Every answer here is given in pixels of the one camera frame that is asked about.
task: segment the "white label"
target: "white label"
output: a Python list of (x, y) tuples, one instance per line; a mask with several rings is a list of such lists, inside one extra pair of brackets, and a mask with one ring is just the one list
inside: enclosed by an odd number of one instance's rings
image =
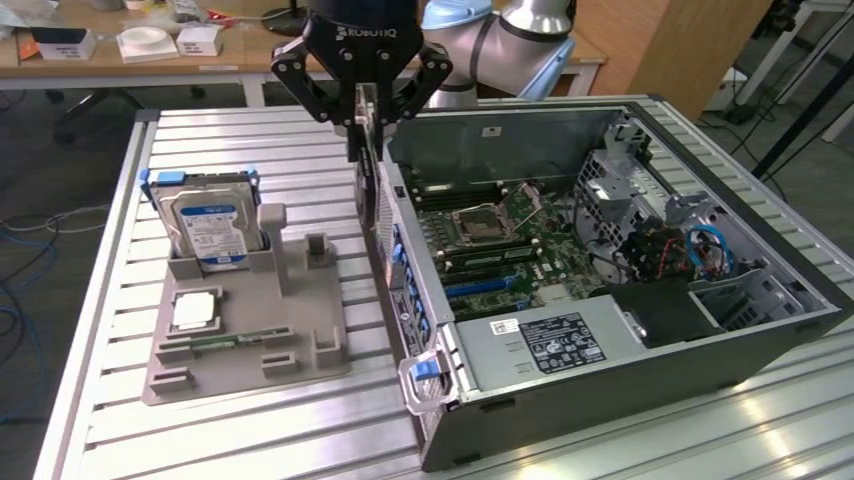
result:
[(236, 65), (198, 65), (200, 72), (229, 72), (237, 70)]
[(492, 327), (492, 335), (504, 335), (505, 333), (512, 333), (519, 331), (519, 320), (515, 318), (508, 318), (507, 320), (496, 320), (489, 322), (489, 327)]
[(192, 249), (204, 263), (230, 264), (245, 256), (242, 231), (233, 226), (238, 216), (232, 205), (181, 208)]
[(501, 127), (483, 127), (483, 132), (480, 133), (483, 138), (488, 137), (500, 137), (501, 136)]

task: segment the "hard drive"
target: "hard drive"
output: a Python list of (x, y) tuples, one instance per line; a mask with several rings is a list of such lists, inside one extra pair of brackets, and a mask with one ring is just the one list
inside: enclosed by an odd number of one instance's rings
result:
[(160, 215), (173, 258), (197, 258), (204, 272), (245, 268), (248, 252), (265, 248), (257, 226), (257, 173), (160, 172), (142, 191)]

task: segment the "blue cable on floor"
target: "blue cable on floor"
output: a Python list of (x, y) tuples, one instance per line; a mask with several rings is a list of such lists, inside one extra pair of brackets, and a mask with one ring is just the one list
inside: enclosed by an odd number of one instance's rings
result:
[(24, 280), (20, 285), (13, 287), (13, 290), (20, 290), (22, 288), (26, 288), (29, 285), (32, 285), (33, 282), (38, 281), (38, 279), (44, 277), (44, 274), (48, 273), (48, 270), (53, 268), (53, 265), (56, 264), (56, 259), (57, 259), (56, 249), (53, 248), (53, 245), (50, 245), (49, 243), (28, 242), (26, 240), (14, 238), (13, 236), (10, 236), (8, 233), (2, 231), (0, 231), (0, 238), (6, 239), (9, 242), (16, 243), (17, 245), (24, 245), (25, 247), (45, 248), (50, 254), (50, 256), (48, 257), (48, 261), (45, 262), (44, 267), (41, 268), (38, 273), (36, 273), (28, 280)]
[[(36, 282), (38, 279), (41, 279), (41, 277), (44, 277), (44, 274), (48, 272), (48, 270), (50, 270), (50, 268), (56, 264), (56, 259), (57, 259), (56, 249), (53, 248), (53, 245), (50, 245), (48, 243), (29, 242), (26, 240), (21, 240), (20, 238), (16, 238), (16, 237), (10, 236), (8, 233), (1, 232), (1, 231), (0, 231), (0, 238), (4, 238), (5, 240), (8, 240), (9, 242), (12, 242), (12, 243), (14, 243), (17, 245), (24, 245), (24, 246), (28, 246), (28, 247), (44, 248), (44, 249), (48, 250), (48, 252), (50, 254), (50, 256), (48, 257), (48, 261), (45, 262), (45, 265), (41, 268), (41, 270), (29, 279), (26, 279), (24, 282), (21, 282), (20, 285), (17, 285), (13, 288), (14, 291), (20, 291), (21, 289), (24, 289), (29, 285), (32, 285), (33, 282)], [(0, 289), (1, 289), (2, 293), (9, 295), (9, 297), (12, 296), (12, 292), (9, 291), (8, 287), (2, 287), (0, 285)], [(26, 407), (29, 407), (37, 401), (38, 397), (42, 395), (44, 389), (45, 389), (45, 386), (46, 386), (48, 370), (46, 370), (46, 365), (45, 365), (45, 361), (44, 361), (44, 352), (41, 350), (41, 341), (38, 340), (38, 333), (36, 332), (36, 327), (32, 324), (32, 322), (29, 321), (29, 318), (20, 311), (17, 311), (16, 309), (9, 308), (9, 307), (0, 307), (0, 312), (4, 312), (6, 314), (12, 315), (12, 317), (14, 317), (14, 319), (21, 322), (21, 328), (24, 329), (24, 332), (26, 333), (26, 336), (29, 337), (29, 341), (30, 341), (33, 349), (36, 351), (36, 364), (37, 364), (37, 368), (38, 368), (38, 385), (36, 386), (36, 389), (34, 389), (33, 393), (30, 394), (29, 398), (25, 401), (22, 401), (20, 404), (17, 404), (14, 407), (12, 407), (12, 409), (9, 409), (8, 412), (4, 412), (1, 414), (1, 416), (0, 416), (0, 425), (1, 425), (8, 420), (14, 418), (17, 416), (17, 414)]]
[(26, 407), (29, 407), (36, 402), (36, 400), (44, 393), (48, 369), (44, 362), (44, 353), (41, 351), (41, 342), (38, 341), (38, 334), (36, 333), (36, 327), (33, 326), (32, 322), (29, 321), (25, 315), (21, 315), (20, 312), (12, 308), (0, 307), (0, 312), (8, 313), (9, 315), (14, 316), (14, 318), (20, 320), (22, 324), (21, 328), (26, 331), (26, 335), (29, 336), (29, 341), (32, 342), (32, 346), (36, 350), (36, 363), (38, 364), (38, 386), (36, 387), (36, 390), (33, 391), (29, 398), (24, 400), (21, 403), (18, 403), (14, 407), (12, 407), (8, 412), (2, 413), (2, 416), (0, 416), (0, 425), (2, 425), (9, 419), (14, 418), (17, 414)]

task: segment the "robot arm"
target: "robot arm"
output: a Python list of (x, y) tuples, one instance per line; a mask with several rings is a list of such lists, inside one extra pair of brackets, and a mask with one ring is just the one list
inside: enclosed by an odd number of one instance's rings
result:
[(575, 46), (568, 37), (575, 3), (513, 0), (493, 13), (491, 0), (431, 0), (421, 23), (424, 37), (447, 49), (455, 69), (429, 107), (476, 106), (476, 83), (525, 100), (541, 100)]
[[(400, 119), (412, 118), (451, 72), (443, 51), (424, 43), (415, 0), (310, 0), (302, 36), (273, 51), (272, 71), (318, 122), (346, 136), (348, 158), (360, 161)], [(305, 73), (312, 54), (337, 82), (324, 91)], [(392, 83), (419, 55), (421, 68), (399, 91)], [(365, 123), (371, 123), (364, 138)]]

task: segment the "aluminum profile table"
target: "aluminum profile table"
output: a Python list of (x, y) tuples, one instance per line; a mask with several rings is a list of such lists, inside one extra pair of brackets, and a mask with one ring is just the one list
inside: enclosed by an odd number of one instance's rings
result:
[[(672, 107), (624, 98), (854, 295), (851, 259)], [(696, 189), (667, 153), (652, 153), (673, 188)], [(140, 393), (169, 245), (134, 179), (144, 167), (210, 173), (250, 165), (262, 200), (288, 206), (285, 239), (324, 231), (336, 244), (353, 369), (304, 385), (148, 407)], [(854, 478), (852, 321), (731, 389), (424, 474), (342, 139), (296, 107), (145, 112), (120, 175), (36, 478)]]

